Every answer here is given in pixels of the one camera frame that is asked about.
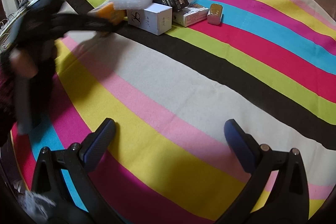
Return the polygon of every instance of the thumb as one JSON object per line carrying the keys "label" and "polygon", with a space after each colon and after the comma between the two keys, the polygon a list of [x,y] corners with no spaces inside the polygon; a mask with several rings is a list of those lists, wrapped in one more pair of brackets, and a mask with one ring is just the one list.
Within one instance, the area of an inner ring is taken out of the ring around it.
{"label": "thumb", "polygon": [[25,50],[13,49],[9,55],[9,61],[17,75],[30,79],[38,72],[37,66]]}

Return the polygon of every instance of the table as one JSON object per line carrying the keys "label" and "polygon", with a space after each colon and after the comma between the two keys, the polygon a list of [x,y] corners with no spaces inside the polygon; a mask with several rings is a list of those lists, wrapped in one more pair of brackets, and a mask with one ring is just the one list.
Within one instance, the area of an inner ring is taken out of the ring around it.
{"label": "table", "polygon": [[[86,13],[103,1],[70,4]],[[27,186],[41,147],[80,142],[111,117],[117,136],[90,174],[108,203],[133,224],[212,223],[249,178],[223,135],[234,118],[258,143],[301,151],[312,215],[336,183],[336,23],[313,0],[197,1],[213,2],[223,5],[219,26],[173,25],[157,37],[125,22],[108,37],[58,40],[48,114],[29,136],[12,130]]]}

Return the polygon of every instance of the black stripe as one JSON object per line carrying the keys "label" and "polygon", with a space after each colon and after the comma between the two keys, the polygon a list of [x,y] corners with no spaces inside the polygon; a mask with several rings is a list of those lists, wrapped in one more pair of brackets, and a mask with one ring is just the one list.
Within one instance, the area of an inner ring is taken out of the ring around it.
{"label": "black stripe", "polygon": [[[74,0],[77,13],[87,13],[87,0]],[[325,148],[336,150],[336,126],[316,117],[293,100],[270,88],[244,70],[205,50],[167,34],[156,36],[139,28],[122,24],[118,34],[161,52],[202,75],[235,90],[277,120],[301,135],[316,140]]]}

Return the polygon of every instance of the blue stripe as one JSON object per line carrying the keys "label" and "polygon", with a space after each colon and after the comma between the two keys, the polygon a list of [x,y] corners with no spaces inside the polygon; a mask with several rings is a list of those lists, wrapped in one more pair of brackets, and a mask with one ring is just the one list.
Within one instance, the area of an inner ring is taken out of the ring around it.
{"label": "blue stripe", "polygon": [[[31,144],[31,150],[33,152],[35,160],[37,160],[40,150],[44,146],[48,146],[50,150],[63,150],[64,147],[61,143],[61,141],[58,138],[58,135],[53,127],[53,124],[51,123],[51,120],[47,114],[42,115],[42,121],[41,124],[38,125],[34,130],[32,130],[29,133],[29,140]],[[64,181],[68,187],[68,190],[70,192],[70,195],[77,207],[84,211],[88,211],[82,202],[81,198],[79,197],[79,194],[72,182],[72,179],[70,177],[70,174],[68,170],[62,169],[62,174],[64,177]],[[126,223],[126,224],[132,224],[125,218],[123,218],[121,215],[118,214],[118,216]]]}
{"label": "blue stripe", "polygon": [[[214,1],[198,0],[196,3],[209,8]],[[315,67],[336,75],[336,56],[323,47],[271,20],[223,2],[216,3],[223,6],[223,23],[262,37],[296,54]]]}

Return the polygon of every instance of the metal screw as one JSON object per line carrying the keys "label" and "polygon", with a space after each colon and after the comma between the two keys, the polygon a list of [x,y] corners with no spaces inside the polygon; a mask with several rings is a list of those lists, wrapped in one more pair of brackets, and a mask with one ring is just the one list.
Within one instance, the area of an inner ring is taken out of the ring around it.
{"label": "metal screw", "polygon": [[48,152],[48,150],[49,150],[49,148],[48,147],[43,147],[42,148],[42,154],[45,154],[45,153],[47,153]]}
{"label": "metal screw", "polygon": [[293,148],[292,152],[293,152],[294,155],[300,154],[300,151],[297,148]]}
{"label": "metal screw", "polygon": [[265,152],[269,150],[269,146],[267,144],[260,145],[260,148],[262,149],[262,151],[265,151]]}
{"label": "metal screw", "polygon": [[73,143],[73,144],[71,145],[71,149],[75,151],[75,150],[77,150],[77,149],[79,148],[79,146],[80,146],[79,143]]}

